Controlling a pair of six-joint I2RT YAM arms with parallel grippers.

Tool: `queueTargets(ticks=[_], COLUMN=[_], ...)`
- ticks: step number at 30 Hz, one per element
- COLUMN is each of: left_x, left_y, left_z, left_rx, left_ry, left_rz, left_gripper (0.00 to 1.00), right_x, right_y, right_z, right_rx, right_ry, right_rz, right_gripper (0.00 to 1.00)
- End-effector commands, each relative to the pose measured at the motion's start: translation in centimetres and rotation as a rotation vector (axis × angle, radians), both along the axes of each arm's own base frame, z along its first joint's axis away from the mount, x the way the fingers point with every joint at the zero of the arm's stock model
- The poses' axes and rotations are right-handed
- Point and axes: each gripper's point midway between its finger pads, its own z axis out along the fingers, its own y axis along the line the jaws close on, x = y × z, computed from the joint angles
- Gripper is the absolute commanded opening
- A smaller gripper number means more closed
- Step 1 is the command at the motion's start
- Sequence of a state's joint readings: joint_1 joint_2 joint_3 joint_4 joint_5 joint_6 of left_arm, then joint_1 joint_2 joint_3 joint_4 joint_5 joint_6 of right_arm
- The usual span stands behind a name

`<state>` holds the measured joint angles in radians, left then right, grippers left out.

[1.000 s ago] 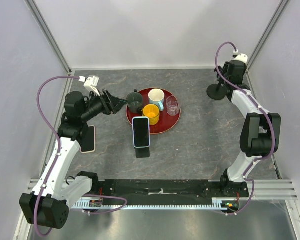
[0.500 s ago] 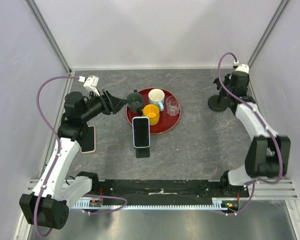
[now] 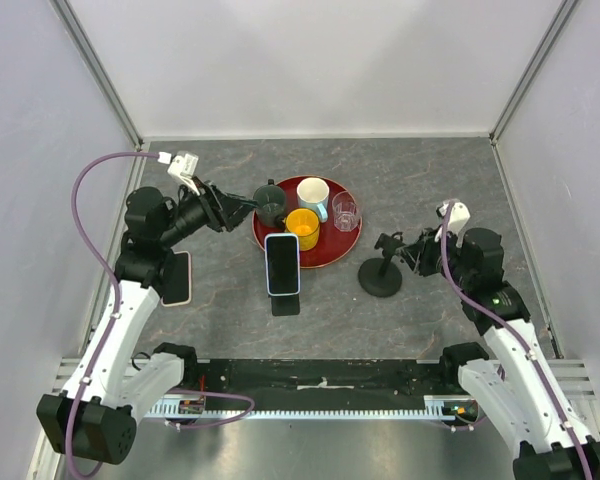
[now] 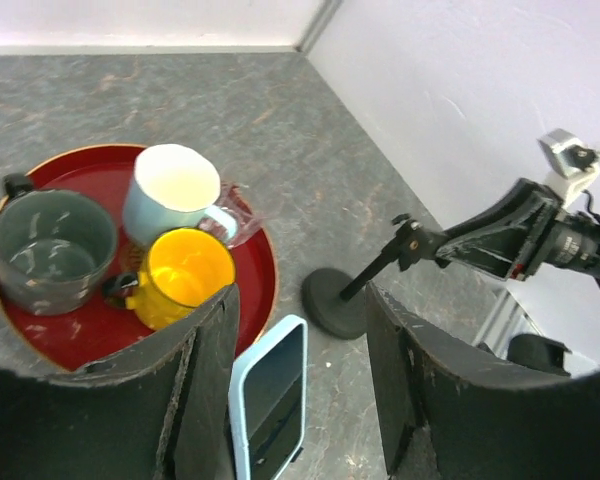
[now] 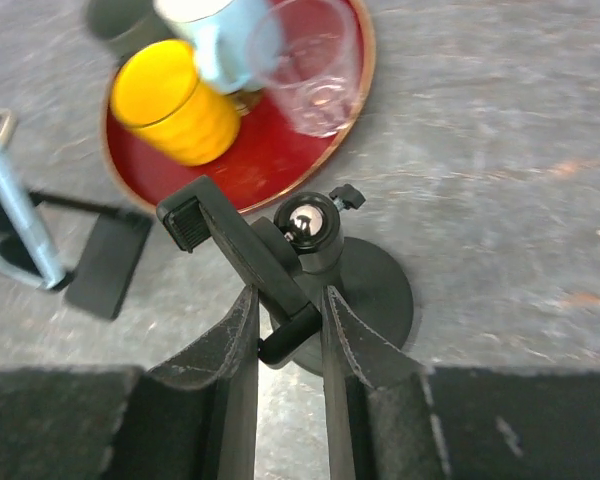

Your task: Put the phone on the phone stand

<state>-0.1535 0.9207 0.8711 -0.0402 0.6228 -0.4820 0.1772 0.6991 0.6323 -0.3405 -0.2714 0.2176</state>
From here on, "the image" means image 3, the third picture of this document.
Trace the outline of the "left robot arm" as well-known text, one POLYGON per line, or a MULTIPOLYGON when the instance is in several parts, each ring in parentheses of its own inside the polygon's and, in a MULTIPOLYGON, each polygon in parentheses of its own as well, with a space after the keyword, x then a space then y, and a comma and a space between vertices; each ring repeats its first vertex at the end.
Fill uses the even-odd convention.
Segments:
POLYGON ((256 203, 196 181, 178 197, 141 187, 126 199, 121 250, 107 274, 112 281, 102 319, 78 367, 60 393, 41 397, 36 415, 57 453, 112 465, 129 454, 137 427, 171 389, 188 393, 199 382, 194 348, 163 343, 131 378, 128 363, 158 304, 185 301, 190 293, 188 253, 173 246, 207 227, 230 232, 256 203))

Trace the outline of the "black round-base phone stand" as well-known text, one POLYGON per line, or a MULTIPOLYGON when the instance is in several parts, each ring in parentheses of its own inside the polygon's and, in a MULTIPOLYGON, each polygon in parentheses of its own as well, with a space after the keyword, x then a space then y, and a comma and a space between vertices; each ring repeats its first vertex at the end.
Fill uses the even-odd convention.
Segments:
POLYGON ((403 233, 400 231, 391 235, 386 233, 379 235, 374 249, 378 250, 381 256, 365 260, 358 269, 358 282, 368 294, 387 298, 400 290, 402 274, 393 262, 393 258, 402 245, 403 233))

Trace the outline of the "blue case phone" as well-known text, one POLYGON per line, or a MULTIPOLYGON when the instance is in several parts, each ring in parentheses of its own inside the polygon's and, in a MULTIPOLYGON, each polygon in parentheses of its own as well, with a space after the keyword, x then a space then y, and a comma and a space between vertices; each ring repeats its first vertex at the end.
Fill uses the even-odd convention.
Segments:
POLYGON ((299 239, 293 233, 265 236, 266 285, 270 296, 290 296, 300 292, 299 239))

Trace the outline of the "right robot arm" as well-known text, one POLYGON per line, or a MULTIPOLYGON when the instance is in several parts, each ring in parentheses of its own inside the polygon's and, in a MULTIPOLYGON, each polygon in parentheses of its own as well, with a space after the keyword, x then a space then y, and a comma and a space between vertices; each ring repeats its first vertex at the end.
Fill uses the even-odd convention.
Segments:
POLYGON ((449 281, 488 346, 444 349, 438 381, 467 392, 512 454, 517 479, 600 479, 600 440, 574 411, 538 345, 519 292, 504 278, 501 237, 472 228, 458 237, 424 230, 412 244, 399 232, 391 251, 416 274, 449 281))

